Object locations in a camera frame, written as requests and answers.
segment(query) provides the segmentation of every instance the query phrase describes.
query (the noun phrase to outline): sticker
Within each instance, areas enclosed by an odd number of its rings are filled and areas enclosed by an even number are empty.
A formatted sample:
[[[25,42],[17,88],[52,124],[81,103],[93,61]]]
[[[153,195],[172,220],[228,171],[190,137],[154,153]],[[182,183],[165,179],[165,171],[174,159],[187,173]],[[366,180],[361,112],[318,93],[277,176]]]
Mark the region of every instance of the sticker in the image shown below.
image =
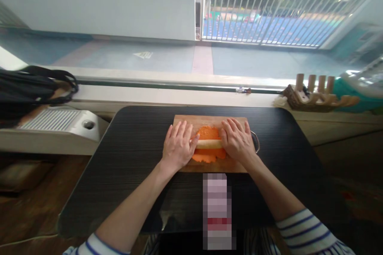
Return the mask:
[[[153,55],[153,52],[141,52],[141,53],[135,53],[134,56],[138,56],[142,59],[150,59],[150,57]]]

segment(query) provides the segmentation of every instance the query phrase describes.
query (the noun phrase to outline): striped sleeve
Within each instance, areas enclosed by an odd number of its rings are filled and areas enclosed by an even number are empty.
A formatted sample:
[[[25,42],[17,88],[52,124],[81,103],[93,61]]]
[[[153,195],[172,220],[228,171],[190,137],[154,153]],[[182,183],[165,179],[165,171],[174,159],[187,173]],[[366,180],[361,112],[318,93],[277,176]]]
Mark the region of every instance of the striped sleeve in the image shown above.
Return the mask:
[[[63,255],[129,255],[118,251],[102,242],[96,234],[92,234],[80,247],[69,247]]]
[[[355,254],[308,209],[304,209],[276,225],[294,255]]]

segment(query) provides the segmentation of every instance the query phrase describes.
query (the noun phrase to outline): hand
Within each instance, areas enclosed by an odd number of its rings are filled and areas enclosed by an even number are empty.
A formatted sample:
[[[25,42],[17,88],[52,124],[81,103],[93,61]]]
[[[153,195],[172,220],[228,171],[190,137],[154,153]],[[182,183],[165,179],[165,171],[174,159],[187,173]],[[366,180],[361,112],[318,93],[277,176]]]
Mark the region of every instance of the hand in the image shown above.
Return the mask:
[[[253,138],[251,137],[249,123],[245,122],[245,130],[234,118],[222,121],[223,128],[220,130],[222,146],[227,153],[239,161],[245,168],[252,161],[261,161],[255,152]]]
[[[193,125],[179,122],[176,126],[170,125],[166,134],[161,162],[166,170],[176,173],[192,158],[199,139],[197,134],[190,142]]]

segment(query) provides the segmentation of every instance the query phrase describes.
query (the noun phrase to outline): wooden holder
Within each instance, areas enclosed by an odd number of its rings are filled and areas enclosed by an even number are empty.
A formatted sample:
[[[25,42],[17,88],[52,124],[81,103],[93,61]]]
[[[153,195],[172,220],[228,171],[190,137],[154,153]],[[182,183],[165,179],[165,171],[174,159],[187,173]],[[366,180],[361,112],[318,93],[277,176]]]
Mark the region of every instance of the wooden holder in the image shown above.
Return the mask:
[[[303,79],[303,74],[297,74],[295,86],[288,85],[283,91],[283,95],[287,97],[287,102],[293,110],[330,112],[341,106],[354,106],[360,101],[357,96],[347,95],[338,100],[336,95],[332,94],[335,81],[333,76],[328,77],[326,89],[324,88],[326,76],[319,76],[317,92],[314,91],[316,75],[309,76],[306,93],[303,91]]]

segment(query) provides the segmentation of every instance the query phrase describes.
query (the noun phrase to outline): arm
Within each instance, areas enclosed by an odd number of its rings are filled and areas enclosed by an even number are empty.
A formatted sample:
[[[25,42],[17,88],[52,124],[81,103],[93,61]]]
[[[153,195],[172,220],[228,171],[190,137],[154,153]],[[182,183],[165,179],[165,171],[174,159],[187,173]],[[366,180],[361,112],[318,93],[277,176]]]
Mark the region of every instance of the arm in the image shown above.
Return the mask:
[[[173,175],[191,159],[199,135],[190,142],[192,125],[179,122],[166,134],[162,159],[148,177],[100,225],[95,234],[73,254],[129,252],[157,197]]]
[[[338,240],[264,165],[255,153],[248,122],[222,122],[222,145],[238,160],[258,186],[292,254],[354,254]]]

